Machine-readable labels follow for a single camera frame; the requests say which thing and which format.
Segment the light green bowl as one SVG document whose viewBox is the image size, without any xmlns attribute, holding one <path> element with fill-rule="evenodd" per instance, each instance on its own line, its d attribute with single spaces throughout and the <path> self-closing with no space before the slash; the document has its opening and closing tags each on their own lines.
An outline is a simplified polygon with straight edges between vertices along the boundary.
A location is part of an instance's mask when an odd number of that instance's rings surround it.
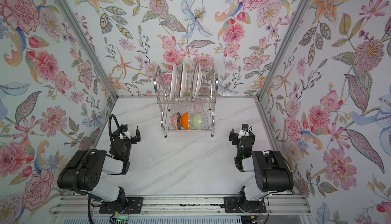
<svg viewBox="0 0 391 224">
<path fill-rule="evenodd" d="M 203 129 L 203 114 L 201 112 L 190 115 L 190 128 L 191 130 Z"/>
</svg>

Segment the orange white bowl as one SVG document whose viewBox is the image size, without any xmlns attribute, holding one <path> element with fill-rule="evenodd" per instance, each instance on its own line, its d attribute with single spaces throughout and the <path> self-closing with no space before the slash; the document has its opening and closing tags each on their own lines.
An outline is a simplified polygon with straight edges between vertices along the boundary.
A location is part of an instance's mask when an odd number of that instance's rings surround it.
<svg viewBox="0 0 391 224">
<path fill-rule="evenodd" d="M 184 130 L 190 130 L 189 113 L 184 113 L 181 116 L 180 125 Z"/>
</svg>

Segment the red patterned bowl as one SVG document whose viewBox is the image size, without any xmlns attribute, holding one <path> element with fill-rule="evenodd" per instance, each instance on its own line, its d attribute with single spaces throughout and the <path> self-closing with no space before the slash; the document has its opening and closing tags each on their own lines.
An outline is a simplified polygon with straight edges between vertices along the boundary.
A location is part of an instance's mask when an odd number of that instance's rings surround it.
<svg viewBox="0 0 391 224">
<path fill-rule="evenodd" d="M 181 114 L 179 112 L 173 113 L 171 115 L 171 126 L 174 130 L 181 130 Z"/>
</svg>

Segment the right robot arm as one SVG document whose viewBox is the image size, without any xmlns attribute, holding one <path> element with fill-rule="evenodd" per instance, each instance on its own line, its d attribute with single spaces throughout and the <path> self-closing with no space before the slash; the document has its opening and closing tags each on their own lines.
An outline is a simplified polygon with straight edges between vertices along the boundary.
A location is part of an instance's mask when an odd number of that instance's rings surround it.
<svg viewBox="0 0 391 224">
<path fill-rule="evenodd" d="M 238 203 L 234 205 L 244 213 L 260 210 L 259 202 L 272 193 L 293 189 L 293 175 L 279 151 L 256 151 L 253 149 L 256 136 L 251 128 L 243 124 L 239 133 L 230 131 L 229 141 L 236 147 L 234 157 L 236 169 L 242 173 L 253 173 L 255 180 L 242 186 L 238 193 Z"/>
</svg>

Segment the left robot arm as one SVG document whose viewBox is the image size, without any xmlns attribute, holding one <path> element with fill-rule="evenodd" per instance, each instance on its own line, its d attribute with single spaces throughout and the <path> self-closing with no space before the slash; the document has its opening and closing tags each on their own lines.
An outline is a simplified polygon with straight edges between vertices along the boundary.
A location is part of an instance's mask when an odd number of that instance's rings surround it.
<svg viewBox="0 0 391 224">
<path fill-rule="evenodd" d="M 114 133 L 110 133 L 109 152 L 97 149 L 77 151 L 58 176 L 59 188 L 88 196 L 111 209 L 125 209 L 128 200 L 124 189 L 101 177 L 102 174 L 127 174 L 131 146 L 141 141 L 141 133 L 136 129 L 135 136 L 131 136 L 125 129 L 127 125 L 121 125 Z"/>
</svg>

